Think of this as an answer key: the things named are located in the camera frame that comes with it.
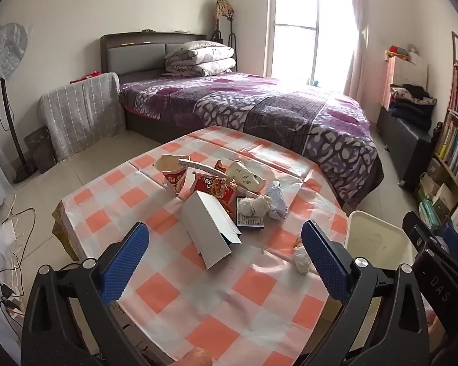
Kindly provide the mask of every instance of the red cloth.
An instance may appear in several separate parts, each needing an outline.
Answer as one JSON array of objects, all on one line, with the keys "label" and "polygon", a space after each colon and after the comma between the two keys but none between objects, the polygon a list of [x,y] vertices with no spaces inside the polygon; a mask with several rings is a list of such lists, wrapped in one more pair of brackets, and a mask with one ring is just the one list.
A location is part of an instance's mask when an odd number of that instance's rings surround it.
[{"label": "red cloth", "polygon": [[91,73],[91,74],[89,74],[89,75],[86,75],[85,77],[82,77],[82,78],[80,78],[80,79],[78,79],[78,80],[71,81],[70,84],[74,84],[75,82],[84,81],[84,80],[87,80],[87,79],[89,79],[89,78],[96,77],[97,75],[100,75],[100,74],[102,74],[102,72],[97,72],[97,71],[95,70],[93,73]]}]

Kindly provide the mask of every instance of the fan cover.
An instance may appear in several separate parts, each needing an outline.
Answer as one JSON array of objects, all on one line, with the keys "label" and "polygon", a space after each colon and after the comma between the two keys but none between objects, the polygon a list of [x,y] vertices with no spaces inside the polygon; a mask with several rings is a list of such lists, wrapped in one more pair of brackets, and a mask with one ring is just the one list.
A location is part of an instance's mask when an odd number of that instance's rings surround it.
[{"label": "fan cover", "polygon": [[0,78],[7,79],[22,60],[29,35],[18,23],[8,23],[0,27]]}]

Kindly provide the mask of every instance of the checkered tablecloth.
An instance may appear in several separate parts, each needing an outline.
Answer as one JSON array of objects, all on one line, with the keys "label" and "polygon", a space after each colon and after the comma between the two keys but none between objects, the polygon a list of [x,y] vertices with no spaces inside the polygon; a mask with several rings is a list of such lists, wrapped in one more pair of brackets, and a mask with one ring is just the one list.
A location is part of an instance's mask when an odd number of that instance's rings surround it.
[{"label": "checkered tablecloth", "polygon": [[[281,182],[289,213],[265,217],[260,232],[243,230],[242,246],[205,269],[181,222],[193,170],[179,197],[153,166],[163,154],[190,155],[213,166],[244,162],[270,184]],[[149,227],[149,248],[118,305],[162,352],[178,360],[194,346],[218,365],[290,366],[328,298],[319,276],[291,263],[302,225],[314,219],[344,243],[347,218],[319,167],[266,140],[209,127],[149,151],[62,201],[63,220],[80,257],[97,258],[133,224]]]}]

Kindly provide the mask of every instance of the purple bedspread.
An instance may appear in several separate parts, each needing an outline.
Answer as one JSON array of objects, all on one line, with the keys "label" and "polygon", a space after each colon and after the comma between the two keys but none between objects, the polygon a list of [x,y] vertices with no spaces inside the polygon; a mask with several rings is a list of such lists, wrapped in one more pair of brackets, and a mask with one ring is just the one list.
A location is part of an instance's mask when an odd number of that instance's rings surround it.
[{"label": "purple bedspread", "polygon": [[316,162],[351,207],[383,179],[363,110],[336,92],[228,73],[127,83],[120,102],[188,130],[225,126],[286,147]]}]

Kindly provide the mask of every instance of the headboard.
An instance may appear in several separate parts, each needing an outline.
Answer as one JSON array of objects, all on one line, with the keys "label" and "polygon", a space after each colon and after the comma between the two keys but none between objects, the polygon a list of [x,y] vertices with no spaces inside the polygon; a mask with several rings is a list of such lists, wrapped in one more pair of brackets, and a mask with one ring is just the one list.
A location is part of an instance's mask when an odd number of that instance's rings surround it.
[{"label": "headboard", "polygon": [[119,78],[142,73],[158,77],[165,72],[168,53],[180,44],[205,39],[203,34],[151,30],[104,35],[100,39],[102,72],[117,73]]}]

